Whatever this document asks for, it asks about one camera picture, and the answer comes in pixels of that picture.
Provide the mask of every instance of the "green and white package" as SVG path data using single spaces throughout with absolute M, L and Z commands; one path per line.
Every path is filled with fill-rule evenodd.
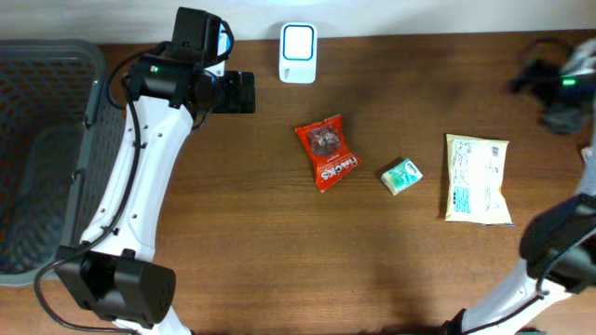
M 420 181 L 421 178 L 422 173 L 410 159 L 404 160 L 381 176 L 381 180 L 393 195 Z

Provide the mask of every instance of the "camera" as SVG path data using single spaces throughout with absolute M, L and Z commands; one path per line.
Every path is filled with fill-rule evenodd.
M 221 33 L 229 43 L 218 55 Z M 206 113 L 254 113 L 253 73 L 225 71 L 217 76 L 206 70 L 227 60 L 233 47 L 234 35 L 226 21 L 204 10 L 180 7 L 171 42 L 140 56 L 130 69 L 132 98 L 165 99 L 171 108 L 183 105 L 195 119 Z

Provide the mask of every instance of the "wooden table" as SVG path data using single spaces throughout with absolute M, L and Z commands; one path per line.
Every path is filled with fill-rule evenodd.
M 214 115 L 185 143 L 167 191 L 155 262 L 176 271 L 174 306 L 199 332 L 332 334 L 437 326 L 495 288 L 534 215 L 574 193 L 585 137 L 536 124 L 540 105 L 512 96 L 516 52 L 539 36 L 479 33 L 319 41 L 313 85 L 278 79 L 278 41 L 239 42 L 228 69 L 257 78 L 257 113 Z M 103 47 L 110 67 L 147 46 Z M 363 163 L 325 194 L 295 136 L 341 114 Z M 515 228 L 446 223 L 445 134 L 509 140 L 503 193 Z M 397 158 L 424 178 L 392 196 L 377 178 Z M 68 320 L 80 311 L 45 284 Z M 0 334 L 71 334 L 32 288 L 0 290 Z M 593 334 L 596 294 L 561 302 L 532 325 Z

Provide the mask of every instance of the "plastic basket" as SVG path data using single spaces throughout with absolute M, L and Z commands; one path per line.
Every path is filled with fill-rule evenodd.
M 97 210 L 124 129 L 105 71 L 84 41 L 0 41 L 0 285 L 31 284 Z

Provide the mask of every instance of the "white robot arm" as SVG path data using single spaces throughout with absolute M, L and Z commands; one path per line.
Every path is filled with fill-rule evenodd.
M 120 256 L 124 249 L 134 252 L 135 259 L 151 262 L 156 253 L 156 228 L 159 210 L 168 186 L 169 176 L 182 147 L 190 134 L 194 120 L 184 106 L 170 108 L 164 99 L 140 97 L 134 102 L 141 125 L 143 140 L 137 177 L 132 186 L 129 201 L 117 225 L 118 234 L 110 235 L 92 251 Z M 102 233 L 102 227 L 110 223 L 124 193 L 132 156 L 134 135 L 130 108 L 127 123 L 115 161 L 112 175 L 91 225 L 83 233 L 81 242 L 93 241 Z M 169 308 L 165 318 L 151 329 L 142 328 L 132 321 L 117 319 L 121 328 L 136 329 L 142 335 L 188 335 L 191 331 L 183 326 Z
M 564 286 L 549 280 L 543 283 L 543 288 L 549 294 L 541 298 L 536 291 L 536 279 L 527 274 L 527 261 L 520 260 L 491 296 L 464 312 L 462 334 L 515 334 L 553 303 L 572 296 Z

